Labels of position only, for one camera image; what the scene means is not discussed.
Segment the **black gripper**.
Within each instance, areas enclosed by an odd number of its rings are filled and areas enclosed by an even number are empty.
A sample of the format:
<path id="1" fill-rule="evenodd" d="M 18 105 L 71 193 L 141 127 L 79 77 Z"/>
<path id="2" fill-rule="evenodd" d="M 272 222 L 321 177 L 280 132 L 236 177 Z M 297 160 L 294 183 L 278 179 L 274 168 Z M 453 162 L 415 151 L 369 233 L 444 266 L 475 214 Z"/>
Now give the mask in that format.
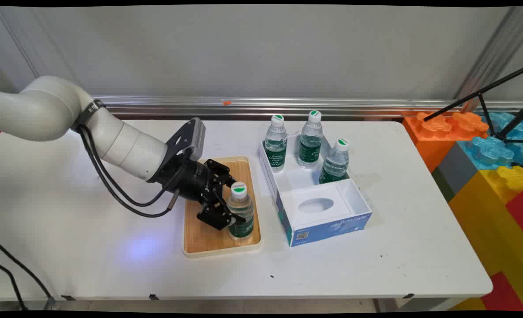
<path id="1" fill-rule="evenodd" d="M 160 183 L 169 193 L 179 190 L 179 196 L 201 204 L 197 219 L 221 230 L 234 224 L 244 224 L 246 219 L 229 210 L 222 198 L 222 186 L 232 186 L 236 180 L 230 168 L 213 159 L 200 163 L 176 155 L 161 163 L 150 183 Z"/>

